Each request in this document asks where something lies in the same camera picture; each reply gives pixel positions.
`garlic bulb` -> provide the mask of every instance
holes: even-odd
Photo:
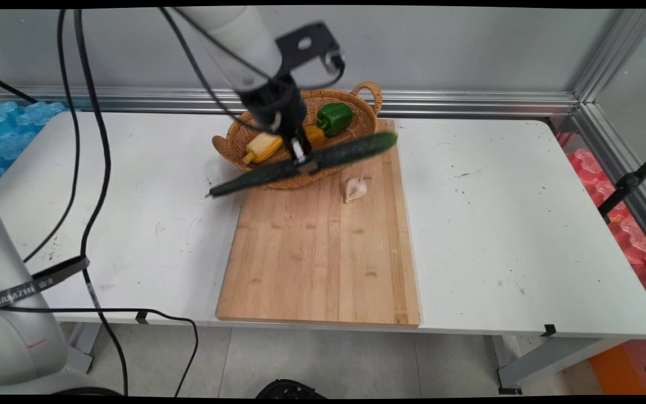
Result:
[[[349,178],[345,182],[345,202],[358,199],[367,192],[366,182],[362,178]]]

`yellow corn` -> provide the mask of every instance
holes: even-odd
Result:
[[[248,166],[251,161],[257,164],[262,163],[265,159],[276,153],[282,144],[283,139],[280,136],[271,135],[270,133],[262,131],[246,145],[248,154],[243,158],[243,164]]]
[[[316,149],[323,145],[325,141],[325,132],[318,126],[304,126],[303,130],[306,131],[306,138],[311,144],[311,147]]]

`cucumber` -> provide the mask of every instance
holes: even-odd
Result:
[[[347,143],[315,150],[313,159],[318,162],[318,169],[332,168],[383,153],[392,148],[397,140],[398,136],[392,131],[379,131]],[[213,187],[209,194],[213,197],[228,195],[247,187],[262,186],[298,175],[300,174],[292,160],[264,164],[253,171],[246,172],[243,176]]]

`wooden cutting board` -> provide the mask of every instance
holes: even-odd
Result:
[[[367,194],[344,204],[346,179],[361,175]],[[308,186],[249,191],[216,315],[420,325],[397,146]]]

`gray wall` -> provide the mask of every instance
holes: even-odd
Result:
[[[259,7],[274,33],[324,20],[346,52],[338,87],[374,80],[384,89],[571,90],[617,10],[549,8],[272,6]],[[61,85],[54,10],[0,10],[0,79]],[[184,22],[202,69],[227,87]],[[84,11],[94,79],[101,86],[199,88],[164,18],[153,8]],[[72,85],[83,85],[71,15],[64,34]],[[327,79],[304,66],[298,82]]]
[[[639,158],[646,160],[646,36],[600,92],[600,107]]]

